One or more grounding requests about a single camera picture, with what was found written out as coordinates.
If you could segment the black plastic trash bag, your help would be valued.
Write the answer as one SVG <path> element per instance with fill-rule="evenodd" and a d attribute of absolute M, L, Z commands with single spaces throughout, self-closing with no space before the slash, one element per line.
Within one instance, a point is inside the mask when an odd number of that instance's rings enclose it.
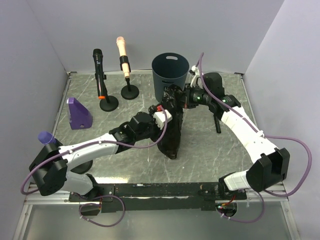
<path fill-rule="evenodd" d="M 158 149 L 166 157 L 175 160 L 181 143 L 183 108 L 181 106 L 181 98 L 183 90 L 174 84 L 164 88 L 160 105 L 172 116 L 167 124 L 165 134 L 161 141 L 157 144 Z"/>

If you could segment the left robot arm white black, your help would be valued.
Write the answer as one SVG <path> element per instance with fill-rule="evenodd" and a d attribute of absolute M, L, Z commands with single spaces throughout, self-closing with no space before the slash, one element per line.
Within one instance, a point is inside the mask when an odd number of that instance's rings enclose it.
<path fill-rule="evenodd" d="M 138 112 L 135 116 L 100 137 L 73 145 L 59 141 L 43 146 L 29 166 L 37 190 L 42 196 L 57 191 L 76 192 L 87 201 L 95 200 L 99 188 L 90 174 L 75 173 L 73 169 L 103 156 L 110 156 L 137 148 L 136 142 L 151 139 L 158 144 L 173 119 L 168 110 L 153 114 Z"/>

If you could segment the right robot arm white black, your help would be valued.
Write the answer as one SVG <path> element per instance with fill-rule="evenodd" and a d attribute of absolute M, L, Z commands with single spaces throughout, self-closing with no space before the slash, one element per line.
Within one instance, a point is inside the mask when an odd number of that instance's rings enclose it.
<path fill-rule="evenodd" d="M 224 123 L 244 146 L 252 166 L 248 170 L 229 173 L 219 179 L 218 193 L 230 199 L 237 190 L 252 189 L 261 192 L 287 178 L 290 153 L 278 148 L 265 138 L 249 119 L 241 103 L 231 94 L 225 94 L 222 77 L 217 72 L 200 75 L 191 70 L 190 83 L 185 84 L 182 103 L 192 109 L 207 106 L 215 124 Z"/>

